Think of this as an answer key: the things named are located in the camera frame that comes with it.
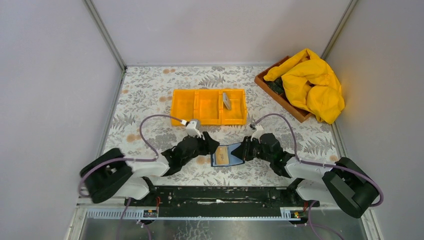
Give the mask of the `blue leather card holder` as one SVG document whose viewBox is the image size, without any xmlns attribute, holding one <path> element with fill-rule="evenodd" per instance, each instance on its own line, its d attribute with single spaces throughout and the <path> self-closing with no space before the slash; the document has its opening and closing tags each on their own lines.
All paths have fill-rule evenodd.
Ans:
<svg viewBox="0 0 424 240">
<path fill-rule="evenodd" d="M 217 166 L 214 163 L 214 157 L 215 157 L 215 153 L 210 155 L 210 164 L 212 167 L 232 167 L 232 166 L 237 166 L 237 165 L 242 165 L 245 163 L 245 161 L 240 160 L 239 158 L 231 155 L 231 152 L 239 147 L 241 145 L 241 143 L 234 143 L 234 144 L 230 144 L 230 145 L 220 145 L 220 146 L 227 146 L 228 147 L 228 157 L 229 157 L 229 164 L 228 165 L 223 165 L 223 166 Z"/>
</svg>

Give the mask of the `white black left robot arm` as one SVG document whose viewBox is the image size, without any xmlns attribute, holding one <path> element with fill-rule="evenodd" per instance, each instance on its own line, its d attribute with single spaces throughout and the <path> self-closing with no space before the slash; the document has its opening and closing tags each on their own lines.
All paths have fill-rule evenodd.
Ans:
<svg viewBox="0 0 424 240">
<path fill-rule="evenodd" d="M 181 171 L 192 159 L 212 155 L 220 143 L 204 131 L 201 137 L 185 136 L 176 146 L 163 151 L 155 161 L 125 157 L 119 148 L 112 148 L 80 172 L 80 187 L 86 198 L 99 204 L 112 197 L 129 197 L 148 206 L 155 200 L 153 184 L 148 177 L 167 177 Z"/>
</svg>

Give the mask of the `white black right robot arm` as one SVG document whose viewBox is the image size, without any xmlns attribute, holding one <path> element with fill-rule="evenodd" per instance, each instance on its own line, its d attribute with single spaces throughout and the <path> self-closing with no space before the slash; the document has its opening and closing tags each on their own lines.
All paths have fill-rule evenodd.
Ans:
<svg viewBox="0 0 424 240">
<path fill-rule="evenodd" d="M 245 162 L 266 161 L 275 174 L 292 179 L 286 198 L 293 206 L 317 201 L 336 205 L 358 219 L 383 200 L 378 185 L 351 159 L 342 157 L 335 163 L 298 160 L 295 154 L 283 150 L 272 133 L 260 138 L 246 136 L 230 155 Z"/>
</svg>

